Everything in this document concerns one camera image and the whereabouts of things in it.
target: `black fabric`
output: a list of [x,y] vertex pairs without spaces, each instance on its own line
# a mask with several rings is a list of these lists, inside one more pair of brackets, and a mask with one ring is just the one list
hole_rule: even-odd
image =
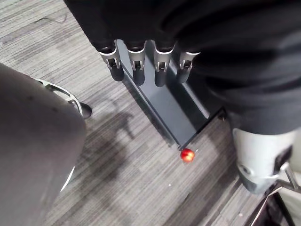
[[65,0],[92,45],[178,42],[199,52],[233,127],[280,134],[301,125],[301,2],[293,0]]

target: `small red sphere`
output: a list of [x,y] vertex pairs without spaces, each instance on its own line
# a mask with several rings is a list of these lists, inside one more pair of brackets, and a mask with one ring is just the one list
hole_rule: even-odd
[[194,158],[194,152],[188,148],[184,148],[181,151],[181,158],[184,162],[191,162]]

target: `striped carpet floor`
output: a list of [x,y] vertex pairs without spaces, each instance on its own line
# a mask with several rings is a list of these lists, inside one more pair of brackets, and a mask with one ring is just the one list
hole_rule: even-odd
[[0,62],[93,108],[74,174],[44,226],[241,226],[258,204],[238,179],[227,123],[214,119],[184,164],[126,84],[111,79],[62,0],[1,0]]

